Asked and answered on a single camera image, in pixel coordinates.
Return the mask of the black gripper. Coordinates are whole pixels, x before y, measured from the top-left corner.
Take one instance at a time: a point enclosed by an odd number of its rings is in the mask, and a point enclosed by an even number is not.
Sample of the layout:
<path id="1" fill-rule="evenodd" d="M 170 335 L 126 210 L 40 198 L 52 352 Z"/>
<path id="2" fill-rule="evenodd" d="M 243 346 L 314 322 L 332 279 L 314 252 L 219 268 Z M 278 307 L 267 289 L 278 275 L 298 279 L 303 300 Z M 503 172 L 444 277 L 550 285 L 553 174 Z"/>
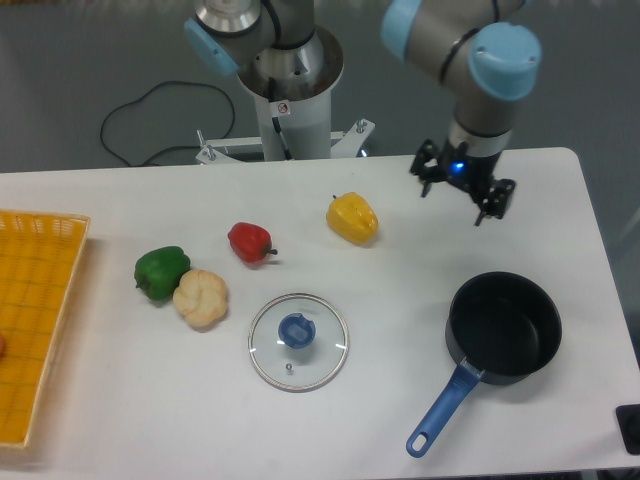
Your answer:
<path id="1" fill-rule="evenodd" d="M 444 144 L 440 154 L 437 146 L 426 139 L 418 148 L 409 172 L 422 184 L 420 196 L 425 198 L 435 183 L 448 184 L 468 193 L 479 207 L 474 222 L 479 226 L 485 218 L 502 219 L 509 209 L 516 182 L 512 179 L 494 180 L 494 169 L 500 153 L 487 157 L 472 156 L 468 145 L 454 147 Z"/>

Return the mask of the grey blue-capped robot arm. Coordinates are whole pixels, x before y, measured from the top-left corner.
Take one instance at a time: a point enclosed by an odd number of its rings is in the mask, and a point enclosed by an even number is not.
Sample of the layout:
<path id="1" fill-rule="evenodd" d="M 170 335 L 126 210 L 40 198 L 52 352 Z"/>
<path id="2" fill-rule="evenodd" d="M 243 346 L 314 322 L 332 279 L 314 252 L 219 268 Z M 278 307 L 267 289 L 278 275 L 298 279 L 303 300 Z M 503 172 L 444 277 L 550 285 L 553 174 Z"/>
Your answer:
<path id="1" fill-rule="evenodd" d="M 508 22 L 517 1 L 394 1 L 381 26 L 386 48 L 432 76 L 457 99 L 442 146 L 425 141 L 411 173 L 425 187 L 465 193 L 481 219 L 502 218 L 516 184 L 494 169 L 522 101 L 533 90 L 542 49 Z M 199 1 L 185 36 L 211 70 L 234 75 L 253 96 L 266 160 L 324 159 L 331 93 L 344 70 L 338 40 L 310 1 Z"/>

